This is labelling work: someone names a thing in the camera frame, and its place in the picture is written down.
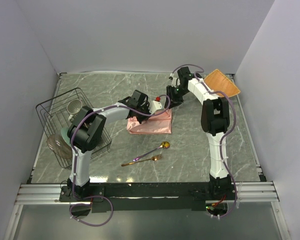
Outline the pink satin napkin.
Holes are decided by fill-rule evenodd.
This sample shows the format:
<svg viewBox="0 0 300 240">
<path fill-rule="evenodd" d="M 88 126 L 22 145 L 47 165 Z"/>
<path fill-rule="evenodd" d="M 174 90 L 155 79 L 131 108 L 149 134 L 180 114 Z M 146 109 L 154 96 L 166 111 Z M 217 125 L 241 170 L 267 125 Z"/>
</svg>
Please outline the pink satin napkin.
<svg viewBox="0 0 300 240">
<path fill-rule="evenodd" d="M 172 110 L 150 117 L 148 120 L 139 123 L 136 117 L 129 118 L 126 130 L 132 135 L 161 135 L 172 133 Z"/>
</svg>

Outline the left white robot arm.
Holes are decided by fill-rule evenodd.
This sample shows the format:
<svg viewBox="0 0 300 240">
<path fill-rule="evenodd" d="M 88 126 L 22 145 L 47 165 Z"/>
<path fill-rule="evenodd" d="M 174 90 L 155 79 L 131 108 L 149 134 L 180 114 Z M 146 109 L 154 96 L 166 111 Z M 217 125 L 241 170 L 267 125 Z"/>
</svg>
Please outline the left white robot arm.
<svg viewBox="0 0 300 240">
<path fill-rule="evenodd" d="M 84 201 L 89 195 L 91 155 L 101 142 L 105 125 L 132 117 L 143 122 L 150 116 L 149 97 L 139 90 L 103 108 L 82 107 L 67 131 L 72 150 L 72 168 L 67 187 L 76 200 Z"/>
</svg>

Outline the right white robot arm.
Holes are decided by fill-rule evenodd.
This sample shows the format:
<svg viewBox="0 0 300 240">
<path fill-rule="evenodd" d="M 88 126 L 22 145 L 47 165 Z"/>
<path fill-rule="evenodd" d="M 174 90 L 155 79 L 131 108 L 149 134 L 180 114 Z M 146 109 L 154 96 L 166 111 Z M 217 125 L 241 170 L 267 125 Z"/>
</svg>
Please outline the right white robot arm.
<svg viewBox="0 0 300 240">
<path fill-rule="evenodd" d="M 192 64 L 183 64 L 171 73 L 169 79 L 172 84 L 166 87 L 169 99 L 165 101 L 165 108 L 174 108 L 184 102 L 183 96 L 192 93 L 202 105 L 201 128 L 206 133 L 209 142 L 210 171 L 208 192 L 213 199 L 220 199 L 227 192 L 232 191 L 232 179 L 227 163 L 226 136 L 233 129 L 230 126 L 230 110 L 233 107 L 224 92 L 212 90 L 204 82 L 200 71 L 192 73 L 189 67 Z"/>
</svg>

